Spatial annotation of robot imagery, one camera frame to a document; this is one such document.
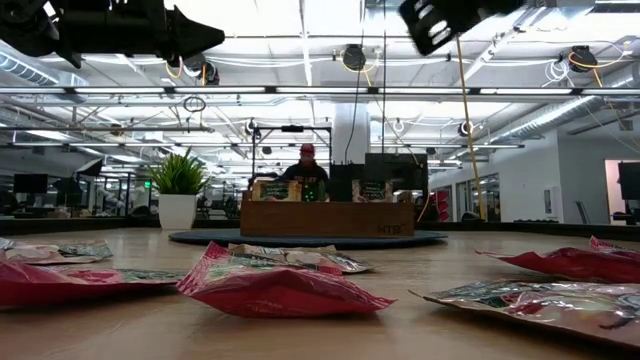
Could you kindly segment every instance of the potted plant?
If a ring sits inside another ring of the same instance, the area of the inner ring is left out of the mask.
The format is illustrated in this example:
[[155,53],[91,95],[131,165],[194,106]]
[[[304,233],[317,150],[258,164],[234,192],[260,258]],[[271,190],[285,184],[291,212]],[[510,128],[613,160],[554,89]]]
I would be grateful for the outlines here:
[[182,155],[169,154],[159,168],[149,169],[154,187],[160,193],[158,213],[163,230],[189,230],[196,218],[196,195],[209,179],[205,166],[189,158],[191,148]]

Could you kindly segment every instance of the round blue mat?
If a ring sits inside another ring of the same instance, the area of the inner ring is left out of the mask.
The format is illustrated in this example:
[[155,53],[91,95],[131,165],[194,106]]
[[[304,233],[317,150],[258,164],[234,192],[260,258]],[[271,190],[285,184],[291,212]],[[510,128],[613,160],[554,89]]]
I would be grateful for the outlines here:
[[242,236],[240,229],[194,230],[169,235],[175,242],[193,245],[209,245],[211,241],[221,246],[248,244],[266,247],[323,247],[334,245],[339,250],[389,249],[440,244],[447,236],[431,231],[416,230],[413,236],[388,238],[354,237],[262,237]]

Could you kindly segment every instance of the red cap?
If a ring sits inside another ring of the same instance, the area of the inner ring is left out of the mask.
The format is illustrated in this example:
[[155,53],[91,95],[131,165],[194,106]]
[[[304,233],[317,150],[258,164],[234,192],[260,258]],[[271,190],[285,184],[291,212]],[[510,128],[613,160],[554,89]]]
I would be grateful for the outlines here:
[[308,153],[308,154],[313,154],[315,155],[316,153],[316,148],[313,146],[313,144],[303,144],[300,147],[300,152],[301,153]]

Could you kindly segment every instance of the table surface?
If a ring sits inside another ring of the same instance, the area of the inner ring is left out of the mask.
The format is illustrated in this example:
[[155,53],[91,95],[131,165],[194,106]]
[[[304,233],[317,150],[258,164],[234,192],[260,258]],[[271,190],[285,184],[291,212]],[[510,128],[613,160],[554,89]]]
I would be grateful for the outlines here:
[[[158,229],[120,229],[15,239],[105,239],[114,258],[91,266],[188,270],[204,247],[172,243],[167,235]],[[374,316],[242,319],[168,292],[0,312],[0,344],[5,345],[0,351],[3,359],[11,360],[611,358],[612,348],[607,346],[444,308],[407,292],[531,274],[476,255],[475,249],[544,252],[563,246],[584,248],[588,239],[504,232],[448,235],[439,245],[347,252],[377,266],[375,273],[349,279],[376,295],[398,299]]]

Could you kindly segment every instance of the wooden box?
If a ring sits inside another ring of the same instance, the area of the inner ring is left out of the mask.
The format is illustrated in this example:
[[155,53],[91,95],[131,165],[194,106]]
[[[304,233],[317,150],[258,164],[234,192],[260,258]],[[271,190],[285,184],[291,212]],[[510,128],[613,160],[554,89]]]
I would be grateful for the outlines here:
[[408,203],[245,201],[245,236],[413,236],[414,207]]

